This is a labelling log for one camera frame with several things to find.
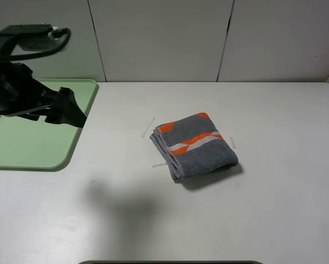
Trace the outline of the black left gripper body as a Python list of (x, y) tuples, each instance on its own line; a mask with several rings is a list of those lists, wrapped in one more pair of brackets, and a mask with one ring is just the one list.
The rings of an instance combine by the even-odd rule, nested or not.
[(34, 79), (27, 65), (0, 62), (0, 116), (38, 120), (57, 94)]

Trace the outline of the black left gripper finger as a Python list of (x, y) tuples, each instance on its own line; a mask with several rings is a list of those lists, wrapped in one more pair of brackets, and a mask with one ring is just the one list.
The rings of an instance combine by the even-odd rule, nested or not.
[(74, 92), (61, 87), (58, 94), (49, 105), (45, 122), (49, 124), (67, 124), (83, 128), (87, 117), (76, 103)]

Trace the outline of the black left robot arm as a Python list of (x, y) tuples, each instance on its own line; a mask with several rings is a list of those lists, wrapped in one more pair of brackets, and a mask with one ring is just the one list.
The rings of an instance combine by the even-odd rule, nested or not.
[(22, 56), (0, 54), (0, 116), (37, 121), (45, 117), (49, 124), (67, 124), (83, 128), (86, 115), (78, 106), (74, 92), (67, 87), (54, 91), (32, 76), (32, 70), (19, 60), (51, 56), (45, 51)]

